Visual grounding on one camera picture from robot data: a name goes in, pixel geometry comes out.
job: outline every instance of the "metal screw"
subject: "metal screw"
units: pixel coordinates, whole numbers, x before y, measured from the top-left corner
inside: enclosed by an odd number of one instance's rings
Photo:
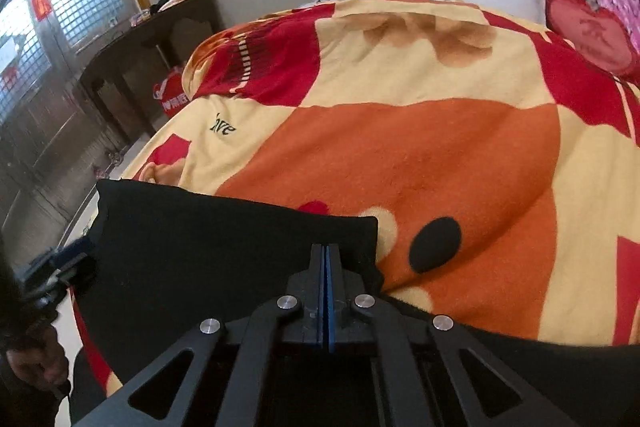
[[[206,319],[200,323],[200,331],[206,335],[217,333],[220,329],[220,321],[216,319]]]
[[[358,308],[371,308],[376,300],[367,293],[361,293],[354,299],[354,302]]]
[[[278,308],[290,310],[298,304],[298,299],[293,295],[283,295],[278,299]]]
[[[433,317],[433,327],[440,331],[449,331],[453,327],[453,319],[447,315]]]

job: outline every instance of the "black nose print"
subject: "black nose print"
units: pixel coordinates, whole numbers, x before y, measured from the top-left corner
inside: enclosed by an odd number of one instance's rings
[[[460,249],[462,230],[453,217],[439,217],[426,224],[414,237],[409,264],[418,273],[442,266]]]

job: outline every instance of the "dark wooden table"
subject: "dark wooden table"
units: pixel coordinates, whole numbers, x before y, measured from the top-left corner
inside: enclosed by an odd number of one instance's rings
[[[126,133],[118,119],[102,100],[100,88],[105,83],[113,84],[138,117],[145,132],[153,136],[156,129],[127,85],[124,73],[138,60],[140,52],[156,46],[162,51],[169,68],[179,66],[180,58],[171,44],[170,37],[176,23],[183,19],[208,22],[212,34],[222,29],[218,10],[213,0],[185,0],[156,13],[150,19],[130,28],[126,33],[110,42],[92,58],[80,76],[80,83],[86,89],[100,115],[122,136],[126,143],[132,143],[132,137]]]

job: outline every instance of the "red shopping bag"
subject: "red shopping bag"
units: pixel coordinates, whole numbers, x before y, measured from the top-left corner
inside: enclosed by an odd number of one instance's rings
[[[169,118],[178,114],[189,103],[190,100],[182,90],[181,67],[175,67],[161,84],[154,86],[154,98],[160,101]]]

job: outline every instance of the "person's hand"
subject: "person's hand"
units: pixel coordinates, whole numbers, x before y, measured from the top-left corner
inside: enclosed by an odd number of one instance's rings
[[[58,387],[66,382],[69,361],[64,348],[58,343],[56,328],[47,327],[40,340],[43,348],[11,349],[6,352],[6,358],[16,377],[36,389],[49,391],[52,385]]]

